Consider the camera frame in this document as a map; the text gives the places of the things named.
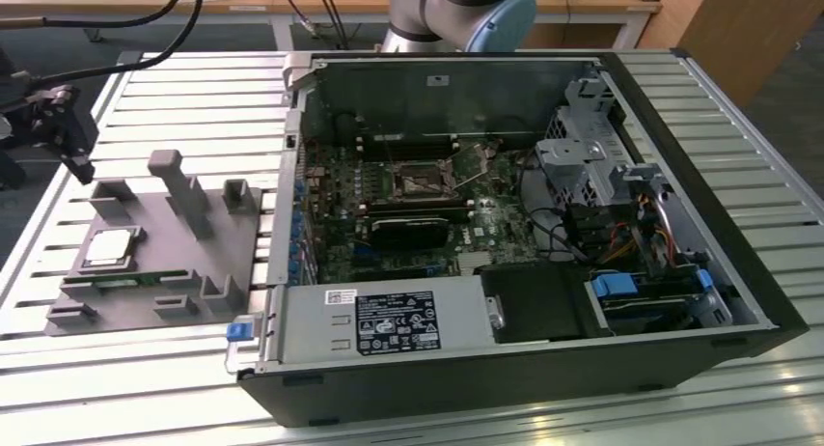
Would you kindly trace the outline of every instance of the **metal rail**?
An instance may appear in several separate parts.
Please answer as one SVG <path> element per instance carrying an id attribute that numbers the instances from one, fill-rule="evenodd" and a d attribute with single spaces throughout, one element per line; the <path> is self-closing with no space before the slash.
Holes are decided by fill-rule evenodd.
<path id="1" fill-rule="evenodd" d="M 821 202 L 689 60 L 621 52 L 730 216 L 793 298 L 810 331 L 674 390 L 288 430 L 224 372 L 224 325 L 49 338 L 45 313 L 93 218 L 90 194 L 57 173 L 0 273 L 0 432 L 4 444 L 762 444 L 824 434 L 824 218 Z M 282 146 L 277 52 L 181 53 L 109 81 L 98 104 L 100 178 L 148 178 L 152 150 L 217 187 L 264 189 L 252 308 L 265 260 Z M 652 155 L 636 140 L 645 158 Z M 253 358 L 253 348 L 241 357 Z"/>

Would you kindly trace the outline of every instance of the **power supply label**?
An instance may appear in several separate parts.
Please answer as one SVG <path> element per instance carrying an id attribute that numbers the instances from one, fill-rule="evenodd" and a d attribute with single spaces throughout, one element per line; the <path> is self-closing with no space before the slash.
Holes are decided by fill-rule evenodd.
<path id="1" fill-rule="evenodd" d="M 364 356 L 440 349 L 432 292 L 356 298 L 357 352 Z"/>

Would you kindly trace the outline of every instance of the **processor chip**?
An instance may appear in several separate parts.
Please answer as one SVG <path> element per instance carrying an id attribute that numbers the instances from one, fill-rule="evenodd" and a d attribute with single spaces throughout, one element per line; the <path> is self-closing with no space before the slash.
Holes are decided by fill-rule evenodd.
<path id="1" fill-rule="evenodd" d="M 82 266 L 120 265 L 129 255 L 133 236 L 133 229 L 97 231 L 89 242 Z"/>
<path id="2" fill-rule="evenodd" d="M 444 193 L 441 170 L 434 163 L 404 164 L 394 174 L 394 195 L 430 197 Z"/>

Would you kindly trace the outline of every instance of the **green circuit board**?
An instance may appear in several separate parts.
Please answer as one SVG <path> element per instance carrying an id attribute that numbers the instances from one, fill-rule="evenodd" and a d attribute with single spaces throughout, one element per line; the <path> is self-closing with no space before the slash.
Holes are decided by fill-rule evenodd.
<path id="1" fill-rule="evenodd" d="M 461 142 L 461 147 L 464 150 L 446 161 L 392 163 L 358 161 L 356 153 L 341 148 L 308 151 L 310 210 L 316 238 L 321 239 L 316 245 L 321 283 L 409 278 L 405 272 L 426 277 L 457 276 L 464 253 L 486 252 L 489 264 L 537 258 L 530 227 L 512 193 L 516 155 L 497 153 L 489 158 L 480 139 Z M 416 195 L 428 196 L 434 190 L 428 186 L 426 173 L 437 170 L 456 187 L 448 196 L 470 201 L 468 222 L 449 225 L 441 247 L 374 251 L 368 242 L 372 221 L 358 215 L 360 204 L 397 196 L 398 184 Z M 406 174 L 402 171 L 413 175 L 409 180 L 397 175 Z"/>

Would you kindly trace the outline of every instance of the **blue tab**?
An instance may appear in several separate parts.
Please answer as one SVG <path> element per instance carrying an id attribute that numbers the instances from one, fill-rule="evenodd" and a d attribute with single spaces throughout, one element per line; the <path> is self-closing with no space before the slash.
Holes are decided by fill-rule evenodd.
<path id="1" fill-rule="evenodd" d="M 228 342 L 249 342 L 254 339 L 252 336 L 250 322 L 232 322 L 226 327 Z"/>
<path id="2" fill-rule="evenodd" d="M 712 277 L 709 276 L 709 272 L 706 272 L 706 269 L 697 270 L 697 280 L 700 282 L 700 286 L 704 288 L 705 291 L 712 290 Z"/>
<path id="3" fill-rule="evenodd" d="M 592 285 L 594 294 L 598 298 L 622 294 L 637 294 L 638 292 L 634 286 L 634 280 L 632 280 L 632 275 L 625 272 L 598 275 L 592 281 Z"/>

